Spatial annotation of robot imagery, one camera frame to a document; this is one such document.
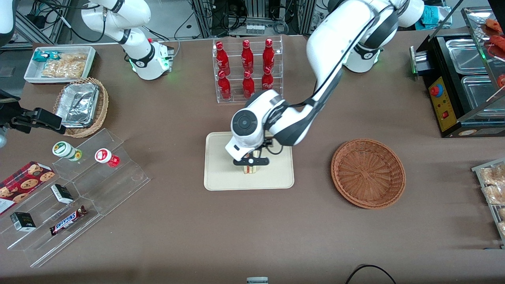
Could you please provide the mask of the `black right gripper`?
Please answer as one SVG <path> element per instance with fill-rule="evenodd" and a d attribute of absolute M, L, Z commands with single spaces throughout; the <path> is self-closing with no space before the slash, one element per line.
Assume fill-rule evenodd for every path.
<path fill-rule="evenodd" d="M 29 134 L 32 128 L 44 128 L 61 135 L 65 134 L 66 127 L 62 118 L 43 108 L 32 111 L 23 109 L 20 115 L 11 119 L 11 129 Z"/>

